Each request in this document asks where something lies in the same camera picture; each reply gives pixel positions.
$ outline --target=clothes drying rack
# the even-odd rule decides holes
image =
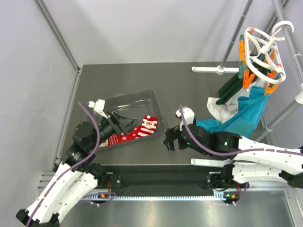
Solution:
[[[250,9],[250,6],[252,4],[253,0],[248,0],[244,11],[242,13],[242,16],[237,24],[237,27],[233,33],[231,42],[229,43],[227,50],[225,52],[225,55],[223,56],[222,62],[217,67],[192,67],[193,72],[215,72],[219,75],[222,75],[224,73],[237,73],[239,71],[238,68],[225,68],[225,63],[228,59],[229,54],[231,53],[232,47],[235,43],[236,38],[238,37],[239,31],[243,25],[243,22],[245,20],[245,17]],[[272,3],[274,5],[276,15],[274,15],[269,22],[267,29],[265,30],[266,33],[268,33],[271,30],[271,27],[276,23],[277,19],[287,20],[284,7],[287,4],[288,0],[281,1],[280,0],[272,0]],[[298,47],[296,44],[296,40],[294,38],[293,32],[291,30],[291,27],[288,25],[282,25],[282,31],[287,43],[288,50],[293,58],[299,80],[301,83],[301,89],[303,90],[303,61],[302,61],[302,55],[298,51]],[[269,124],[267,124],[256,136],[254,136],[252,139],[256,141],[260,141],[266,135],[268,135],[273,128],[279,124],[283,119],[285,119],[289,114],[291,114],[293,111],[295,111],[298,107],[303,105],[303,91],[301,91],[295,99],[281,112],[278,114],[277,117],[275,117]]]

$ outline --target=turquoise towel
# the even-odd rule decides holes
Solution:
[[[269,95],[264,95],[264,88],[253,86],[249,97],[239,97],[239,112],[221,124],[214,119],[197,121],[196,124],[207,131],[229,131],[249,138],[257,127],[264,112]]]

